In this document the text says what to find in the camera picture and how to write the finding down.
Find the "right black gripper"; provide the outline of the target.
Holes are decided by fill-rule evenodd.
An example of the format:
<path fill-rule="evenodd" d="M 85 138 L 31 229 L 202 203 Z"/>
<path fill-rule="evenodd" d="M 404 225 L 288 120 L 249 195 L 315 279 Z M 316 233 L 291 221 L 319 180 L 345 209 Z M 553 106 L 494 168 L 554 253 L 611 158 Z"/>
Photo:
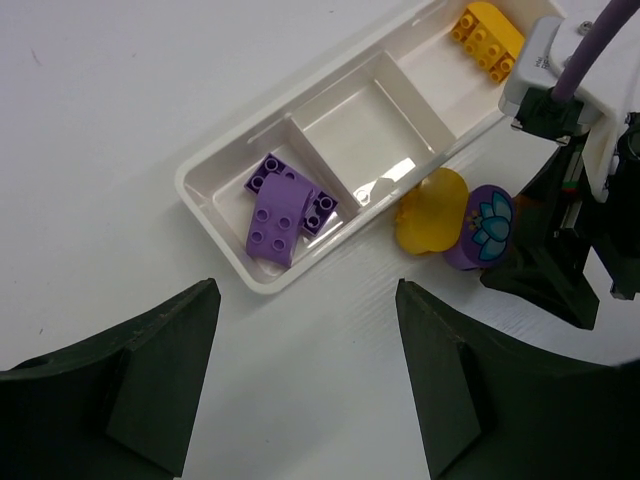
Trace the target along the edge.
<path fill-rule="evenodd" d="M 597 197 L 587 175 L 593 132 L 559 147 L 519 196 L 507 258 L 480 276 L 483 286 L 526 300 L 579 329 L 592 329 L 599 298 L 584 268 L 595 251 L 611 278 L 611 295 L 639 293 L 639 116 L 616 142 Z"/>

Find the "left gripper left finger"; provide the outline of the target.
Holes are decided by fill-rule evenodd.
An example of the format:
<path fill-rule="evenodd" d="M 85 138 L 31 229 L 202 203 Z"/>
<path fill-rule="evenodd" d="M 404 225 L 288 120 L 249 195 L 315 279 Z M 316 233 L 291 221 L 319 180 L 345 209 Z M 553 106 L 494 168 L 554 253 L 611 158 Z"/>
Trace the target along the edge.
<path fill-rule="evenodd" d="M 2 478 L 181 477 L 220 304 L 216 282 L 202 280 L 2 371 Z"/>

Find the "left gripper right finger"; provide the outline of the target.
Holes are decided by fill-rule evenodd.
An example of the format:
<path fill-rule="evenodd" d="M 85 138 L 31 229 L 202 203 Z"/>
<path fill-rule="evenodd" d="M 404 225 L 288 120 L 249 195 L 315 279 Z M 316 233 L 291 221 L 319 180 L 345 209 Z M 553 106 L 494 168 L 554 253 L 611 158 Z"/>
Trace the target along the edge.
<path fill-rule="evenodd" d="M 433 479 L 635 479 L 639 364 L 517 340 L 411 281 L 395 295 Z"/>

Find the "purple lego with flower print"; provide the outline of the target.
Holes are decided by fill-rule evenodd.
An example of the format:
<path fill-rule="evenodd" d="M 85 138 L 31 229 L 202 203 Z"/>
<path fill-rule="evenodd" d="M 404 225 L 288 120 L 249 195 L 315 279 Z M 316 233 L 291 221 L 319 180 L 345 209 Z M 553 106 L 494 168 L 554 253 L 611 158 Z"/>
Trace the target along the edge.
<path fill-rule="evenodd" d="M 501 262 L 511 241 L 516 207 L 507 191 L 483 185 L 469 196 L 457 243 L 445 261 L 458 270 L 486 269 Z"/>

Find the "brown lego brick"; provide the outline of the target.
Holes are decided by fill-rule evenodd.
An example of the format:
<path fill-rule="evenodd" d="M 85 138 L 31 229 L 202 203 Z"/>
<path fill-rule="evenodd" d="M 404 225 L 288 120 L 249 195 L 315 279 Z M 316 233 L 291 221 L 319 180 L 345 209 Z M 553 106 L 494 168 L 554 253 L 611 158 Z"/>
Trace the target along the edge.
<path fill-rule="evenodd" d="M 518 212 L 523 212 L 531 205 L 531 199 L 525 195 L 517 195 L 514 198 L 514 204 Z"/>

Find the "yellow rounded lego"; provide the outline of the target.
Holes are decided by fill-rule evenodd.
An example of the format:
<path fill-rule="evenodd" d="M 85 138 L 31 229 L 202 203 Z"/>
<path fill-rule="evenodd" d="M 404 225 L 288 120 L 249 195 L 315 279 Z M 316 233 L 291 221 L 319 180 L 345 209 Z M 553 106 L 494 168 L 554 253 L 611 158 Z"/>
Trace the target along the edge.
<path fill-rule="evenodd" d="M 463 177 L 437 168 L 411 189 L 399 203 L 395 239 L 411 255 L 441 253 L 458 241 L 469 188 Z"/>

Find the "purple lego brick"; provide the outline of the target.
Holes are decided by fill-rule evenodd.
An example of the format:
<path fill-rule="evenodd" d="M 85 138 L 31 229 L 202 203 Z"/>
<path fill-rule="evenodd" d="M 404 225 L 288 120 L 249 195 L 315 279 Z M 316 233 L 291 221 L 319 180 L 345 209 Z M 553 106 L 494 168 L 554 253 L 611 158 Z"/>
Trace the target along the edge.
<path fill-rule="evenodd" d="M 245 189 L 257 194 L 264 179 L 270 174 L 284 176 L 311 190 L 311 197 L 302 221 L 302 232 L 307 237 L 316 237 L 336 210 L 339 204 L 338 200 L 273 153 L 269 153 L 251 174 L 244 185 Z"/>

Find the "yellow half-round lego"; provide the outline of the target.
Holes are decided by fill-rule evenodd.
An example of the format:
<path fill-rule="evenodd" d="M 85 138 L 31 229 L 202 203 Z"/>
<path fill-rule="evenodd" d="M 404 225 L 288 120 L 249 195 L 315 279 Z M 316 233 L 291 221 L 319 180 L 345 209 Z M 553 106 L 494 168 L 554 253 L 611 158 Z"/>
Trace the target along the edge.
<path fill-rule="evenodd" d="M 493 4 L 469 3 L 450 31 L 477 66 L 497 84 L 513 71 L 524 35 Z"/>

